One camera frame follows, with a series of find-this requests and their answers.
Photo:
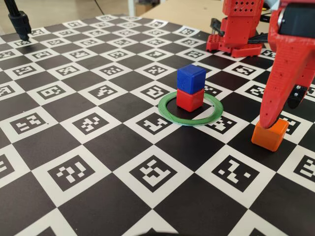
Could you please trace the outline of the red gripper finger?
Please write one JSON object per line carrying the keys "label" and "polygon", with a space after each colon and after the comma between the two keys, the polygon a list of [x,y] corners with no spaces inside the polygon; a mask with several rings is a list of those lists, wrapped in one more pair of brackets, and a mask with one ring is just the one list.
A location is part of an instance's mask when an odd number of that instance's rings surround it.
{"label": "red gripper finger", "polygon": [[315,77],[315,62],[308,61],[301,76],[297,79],[288,99],[289,108],[295,109],[305,97],[313,79]]}

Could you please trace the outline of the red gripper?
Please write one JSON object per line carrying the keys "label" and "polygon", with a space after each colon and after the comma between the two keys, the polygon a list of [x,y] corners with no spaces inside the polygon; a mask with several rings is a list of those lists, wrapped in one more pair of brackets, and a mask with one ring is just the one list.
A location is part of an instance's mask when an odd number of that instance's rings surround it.
{"label": "red gripper", "polygon": [[270,0],[268,41],[276,51],[260,108],[260,125],[271,127],[296,86],[309,88],[315,77],[315,2]]}

